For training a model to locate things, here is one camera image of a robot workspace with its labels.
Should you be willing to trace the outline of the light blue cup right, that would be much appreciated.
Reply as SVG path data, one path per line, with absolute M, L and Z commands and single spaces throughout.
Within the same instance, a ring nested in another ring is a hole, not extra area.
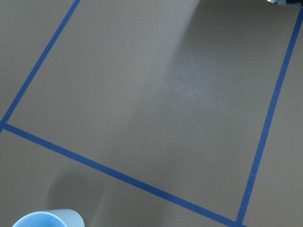
M 46 210 L 21 217 L 13 227 L 84 227 L 81 215 L 72 209 Z

